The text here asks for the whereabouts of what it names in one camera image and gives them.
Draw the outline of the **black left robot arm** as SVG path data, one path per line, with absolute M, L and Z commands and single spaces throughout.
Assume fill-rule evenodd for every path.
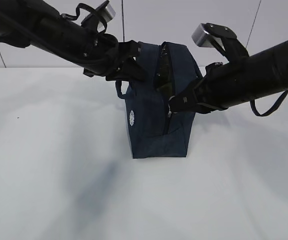
M 80 3 L 73 15 L 42 0 L 0 0 L 0 43 L 35 46 L 82 67 L 89 77 L 142 82 L 145 70 L 135 60 L 140 44 L 106 32 L 114 17 L 107 0 L 97 8 Z

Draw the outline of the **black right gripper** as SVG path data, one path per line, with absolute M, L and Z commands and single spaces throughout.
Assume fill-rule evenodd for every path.
M 206 75 L 172 96 L 172 113 L 194 112 L 209 114 L 254 101 L 259 97 L 259 64 L 250 59 L 222 66 L 212 66 Z

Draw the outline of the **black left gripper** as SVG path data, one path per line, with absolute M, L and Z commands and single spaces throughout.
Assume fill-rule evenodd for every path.
M 140 52 L 139 42 L 134 40 L 117 42 L 116 46 L 105 52 L 101 59 L 84 67 L 83 74 L 88 77 L 105 77 L 108 82 L 131 82 L 132 80 L 143 82 L 146 72 L 136 62 Z

